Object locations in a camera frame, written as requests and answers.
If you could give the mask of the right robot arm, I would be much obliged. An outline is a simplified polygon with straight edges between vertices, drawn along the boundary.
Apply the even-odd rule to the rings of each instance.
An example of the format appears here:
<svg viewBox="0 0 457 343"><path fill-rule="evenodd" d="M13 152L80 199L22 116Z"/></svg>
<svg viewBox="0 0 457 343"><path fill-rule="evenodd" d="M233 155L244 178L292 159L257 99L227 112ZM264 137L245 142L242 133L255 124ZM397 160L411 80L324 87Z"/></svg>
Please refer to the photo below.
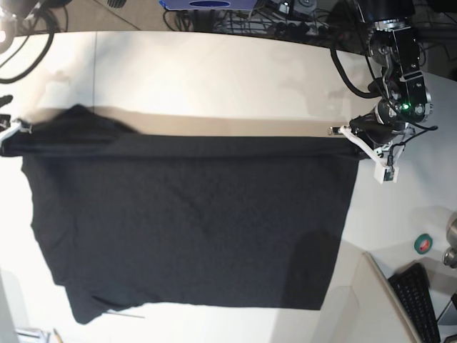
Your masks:
<svg viewBox="0 0 457 343"><path fill-rule="evenodd" d="M19 51L25 46L25 43L28 41L30 34L34 32L34 28L38 23L39 19L43 19L46 23L46 33L48 34L48 39L46 44L41 51L41 53L37 56L35 61L27 68L25 71L21 72L19 75L11 77L9 79L1 79L1 84L13 84L17 81L20 81L30 75L30 73L40 64L40 62L44 59L46 54L48 53L51 44L54 40L54 34L56 33L56 24L55 21L51 18L49 11L47 10L39 10L38 14L36 15L36 21L32 25L31 29L29 30L29 34L21 43L21 46L5 61L1 63L1 66L5 66L7 62L9 62ZM1 53L3 54L5 51L9 49L12 42L14 41L14 37L16 36L16 22L13 21L3 21L1 23L1 31L5 33L5 40L1 42ZM17 132L31 132L31 125L23 122L19 118L12 119L10 115L2 114L1 115L1 144L3 144L7 139L11 136L15 135Z"/></svg>

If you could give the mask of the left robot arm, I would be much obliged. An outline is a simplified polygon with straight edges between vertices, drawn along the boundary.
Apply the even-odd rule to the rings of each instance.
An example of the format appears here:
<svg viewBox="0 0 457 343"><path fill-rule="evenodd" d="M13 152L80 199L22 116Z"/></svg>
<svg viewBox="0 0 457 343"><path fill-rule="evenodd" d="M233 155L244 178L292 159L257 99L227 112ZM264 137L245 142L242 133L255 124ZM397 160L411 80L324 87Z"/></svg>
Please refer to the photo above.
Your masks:
<svg viewBox="0 0 457 343"><path fill-rule="evenodd" d="M379 101L366 115L351 120L348 131L356 144L366 144L376 156L388 151L388 163L393 163L396 144L401 145L417 134L430 131L423 123L432 112L432 100L420 68L420 45L415 30L408 20L415 14L412 1L352 1L349 18L361 38L366 52L366 62L376 62L381 75L373 77L367 91L353 85L338 58L337 45L341 35L336 34L331 43L331 58L342 81L356 96Z"/></svg>

